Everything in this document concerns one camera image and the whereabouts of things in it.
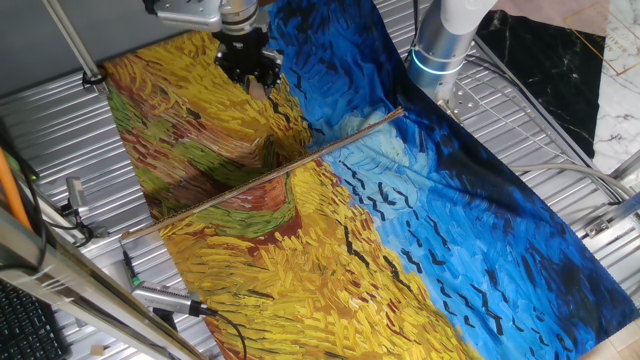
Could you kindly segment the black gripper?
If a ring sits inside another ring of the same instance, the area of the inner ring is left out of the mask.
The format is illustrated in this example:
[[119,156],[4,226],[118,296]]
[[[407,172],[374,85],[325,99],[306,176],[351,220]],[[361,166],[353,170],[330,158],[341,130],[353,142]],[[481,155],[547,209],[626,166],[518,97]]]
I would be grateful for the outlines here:
[[249,76],[253,76],[259,83],[265,83],[265,94],[270,96],[281,82],[284,56],[279,51],[265,49],[269,42],[268,33],[259,28],[243,35],[220,31],[214,34],[214,38],[220,43],[215,63],[229,79],[248,94],[251,86]]

